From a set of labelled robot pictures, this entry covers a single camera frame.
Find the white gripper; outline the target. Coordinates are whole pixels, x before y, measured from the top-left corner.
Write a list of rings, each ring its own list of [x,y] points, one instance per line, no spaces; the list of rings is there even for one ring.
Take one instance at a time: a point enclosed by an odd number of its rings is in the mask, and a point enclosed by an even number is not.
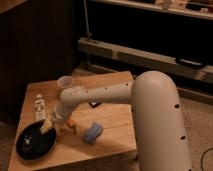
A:
[[[40,128],[41,134],[44,135],[53,128],[53,125],[65,124],[70,115],[72,114],[73,108],[69,107],[61,102],[58,102],[50,113],[51,121],[46,119]]]

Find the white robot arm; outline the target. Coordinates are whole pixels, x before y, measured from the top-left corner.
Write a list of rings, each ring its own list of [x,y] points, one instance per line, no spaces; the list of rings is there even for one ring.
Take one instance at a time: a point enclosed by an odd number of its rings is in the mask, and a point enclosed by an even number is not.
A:
[[[167,74],[147,71],[123,83],[64,89],[41,132],[65,121],[86,102],[131,106],[141,171],[192,171],[179,94]]]

